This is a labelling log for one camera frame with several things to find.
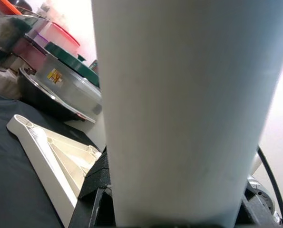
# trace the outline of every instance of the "dark cloth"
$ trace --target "dark cloth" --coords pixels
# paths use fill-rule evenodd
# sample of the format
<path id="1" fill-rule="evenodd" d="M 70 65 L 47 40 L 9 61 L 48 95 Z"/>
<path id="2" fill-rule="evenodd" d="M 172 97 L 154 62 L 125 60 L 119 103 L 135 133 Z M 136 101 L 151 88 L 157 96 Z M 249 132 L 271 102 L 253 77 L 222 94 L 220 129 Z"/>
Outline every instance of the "dark cloth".
<path id="1" fill-rule="evenodd" d="M 14 114 L 78 142 L 94 144 L 83 132 L 23 102 L 0 96 L 0 228 L 62 228 L 19 140 L 6 128 Z"/>

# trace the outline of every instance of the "sticker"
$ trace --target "sticker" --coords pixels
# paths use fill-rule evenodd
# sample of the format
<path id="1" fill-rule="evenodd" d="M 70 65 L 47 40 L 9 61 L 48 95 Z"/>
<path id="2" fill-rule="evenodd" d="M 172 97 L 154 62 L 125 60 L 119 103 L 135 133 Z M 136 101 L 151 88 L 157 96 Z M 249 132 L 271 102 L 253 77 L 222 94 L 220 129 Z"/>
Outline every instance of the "sticker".
<path id="1" fill-rule="evenodd" d="M 62 74 L 57 71 L 56 69 L 53 69 L 47 76 L 47 78 L 55 83 L 55 84 L 60 84 L 62 83 Z"/>

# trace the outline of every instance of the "white plastic tube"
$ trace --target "white plastic tube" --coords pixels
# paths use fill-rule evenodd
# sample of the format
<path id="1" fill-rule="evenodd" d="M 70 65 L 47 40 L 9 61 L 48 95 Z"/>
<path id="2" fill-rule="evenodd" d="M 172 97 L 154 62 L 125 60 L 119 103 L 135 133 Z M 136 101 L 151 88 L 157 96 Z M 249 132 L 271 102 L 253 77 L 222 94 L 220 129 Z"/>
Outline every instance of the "white plastic tube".
<path id="1" fill-rule="evenodd" d="M 93 13 L 117 226 L 233 227 L 283 61 L 283 1 Z"/>

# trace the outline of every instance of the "black wire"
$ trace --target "black wire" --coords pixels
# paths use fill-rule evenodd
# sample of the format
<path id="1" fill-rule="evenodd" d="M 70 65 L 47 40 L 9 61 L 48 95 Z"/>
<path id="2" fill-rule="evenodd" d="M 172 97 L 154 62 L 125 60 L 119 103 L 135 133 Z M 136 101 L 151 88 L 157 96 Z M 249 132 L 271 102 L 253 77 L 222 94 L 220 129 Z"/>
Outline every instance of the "black wire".
<path id="1" fill-rule="evenodd" d="M 278 204 L 279 204 L 279 207 L 280 207 L 281 216 L 282 216 L 282 223 L 283 223 L 283 199 L 282 199 L 278 184 L 276 183 L 273 172 L 272 172 L 272 170 L 271 170 L 271 168 L 270 168 L 270 166 L 269 166 L 269 164 L 268 164 L 268 162 L 267 162 L 267 160 L 266 160 L 266 158 L 263 154 L 263 151 L 261 150 L 260 147 L 257 148 L 257 153 L 262 160 L 262 163 L 263 163 L 263 165 L 266 169 L 266 172 L 267 172 L 269 179 L 271 181 L 271 184 L 273 186 L 273 190 L 275 192 L 276 199 L 278 200 Z"/>

